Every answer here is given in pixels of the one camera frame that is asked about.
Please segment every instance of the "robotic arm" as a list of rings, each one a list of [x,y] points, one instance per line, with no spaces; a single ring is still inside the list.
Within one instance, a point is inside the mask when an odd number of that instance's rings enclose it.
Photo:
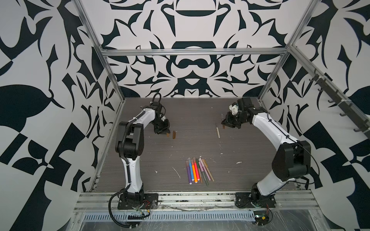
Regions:
[[[142,205],[144,199],[143,183],[140,177],[140,156],[144,149],[144,128],[152,123],[157,134],[170,133],[169,121],[162,113],[162,96],[156,93],[150,105],[141,107],[142,111],[128,122],[120,122],[117,129],[115,150],[125,166],[126,186],[122,202],[133,208]]]
[[[240,129],[242,123],[249,122],[263,132],[277,151],[270,173],[252,186],[249,200],[254,206],[263,206],[263,201],[287,182],[309,174],[311,146],[307,141],[299,141],[285,132],[263,107],[254,107],[250,98],[239,99],[229,109],[231,112],[226,114],[223,125]]]

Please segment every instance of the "black and white wallpaper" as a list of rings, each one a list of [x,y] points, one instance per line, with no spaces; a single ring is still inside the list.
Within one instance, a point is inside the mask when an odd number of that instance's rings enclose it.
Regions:
[[[258,96],[278,55],[129,56],[108,59],[125,97]]]
[[[120,100],[70,0],[0,2],[1,230],[58,230]]]
[[[370,44],[367,0],[323,0],[297,45],[368,116]],[[370,140],[290,56],[263,100],[272,117],[307,140],[320,168],[299,179],[332,229],[369,229]]]
[[[307,0],[83,0],[104,49],[285,47]],[[258,96],[278,55],[110,57],[126,97]]]

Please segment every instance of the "wood grain surface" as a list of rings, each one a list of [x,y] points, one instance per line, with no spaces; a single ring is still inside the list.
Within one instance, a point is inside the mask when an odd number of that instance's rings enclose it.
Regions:
[[[255,126],[245,123],[241,129],[222,129],[235,98],[163,98],[171,135],[157,135],[153,125],[144,130],[145,146],[140,159],[141,179],[145,191],[249,190],[271,171],[276,150]],[[127,98],[121,121],[128,121],[148,105],[149,98]],[[221,138],[217,137],[217,123]],[[188,157],[207,161],[215,181],[189,185],[185,161]],[[125,186],[121,158],[110,147],[95,191],[119,191]],[[284,189],[295,188],[293,184]]]

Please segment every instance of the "white debris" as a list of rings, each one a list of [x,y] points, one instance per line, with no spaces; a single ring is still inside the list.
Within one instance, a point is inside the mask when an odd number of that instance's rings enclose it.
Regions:
[[[177,173],[177,175],[179,176],[179,178],[181,179],[179,173],[176,171],[176,169],[174,167],[172,167],[174,169],[174,171]]]

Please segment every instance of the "blue marker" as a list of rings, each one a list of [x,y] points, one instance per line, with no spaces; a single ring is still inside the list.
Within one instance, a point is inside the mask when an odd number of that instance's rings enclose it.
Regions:
[[[190,160],[190,157],[188,158],[188,161],[189,161],[189,167],[190,169],[193,169],[193,167],[191,166],[191,160]],[[193,171],[190,171],[190,174],[191,174],[191,180],[194,181],[194,174],[193,174]]]

